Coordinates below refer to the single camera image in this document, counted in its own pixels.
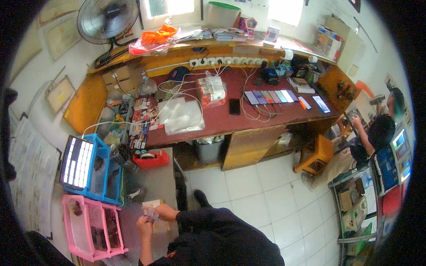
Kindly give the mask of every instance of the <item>red tape dispenser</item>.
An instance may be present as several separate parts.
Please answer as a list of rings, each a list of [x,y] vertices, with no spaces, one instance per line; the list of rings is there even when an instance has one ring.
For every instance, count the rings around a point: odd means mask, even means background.
[[[142,169],[148,169],[157,166],[163,166],[169,163],[169,155],[160,149],[159,152],[140,152],[136,151],[133,154],[133,161]]]

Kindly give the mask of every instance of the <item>wall fan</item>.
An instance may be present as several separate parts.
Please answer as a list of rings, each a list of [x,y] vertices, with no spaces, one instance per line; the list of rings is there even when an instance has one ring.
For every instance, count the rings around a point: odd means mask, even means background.
[[[95,68],[108,64],[112,59],[128,52],[128,49],[111,56],[115,45],[125,46],[137,39],[117,43],[135,24],[139,14],[136,0],[86,0],[77,16],[77,28],[86,41],[93,44],[110,43],[108,52],[95,60]]]

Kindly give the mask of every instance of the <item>wooden cabinet door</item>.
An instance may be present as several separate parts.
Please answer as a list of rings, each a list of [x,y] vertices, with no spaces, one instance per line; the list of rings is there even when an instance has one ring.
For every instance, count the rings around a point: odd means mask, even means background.
[[[280,137],[284,129],[284,125],[278,125],[234,132],[222,170],[256,164]]]

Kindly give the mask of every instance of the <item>trash bin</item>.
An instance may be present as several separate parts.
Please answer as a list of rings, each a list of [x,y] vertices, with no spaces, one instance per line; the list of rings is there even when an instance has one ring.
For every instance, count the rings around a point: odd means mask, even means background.
[[[196,141],[200,164],[215,163],[219,160],[220,148],[225,136],[208,137]]]

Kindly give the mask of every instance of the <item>chair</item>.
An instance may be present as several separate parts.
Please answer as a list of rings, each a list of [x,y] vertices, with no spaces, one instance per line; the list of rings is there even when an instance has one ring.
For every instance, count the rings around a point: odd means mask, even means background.
[[[295,173],[305,170],[317,175],[324,169],[325,164],[333,158],[333,142],[326,137],[318,135],[313,148],[314,150],[309,149],[309,147],[302,149],[300,163],[293,168]]]

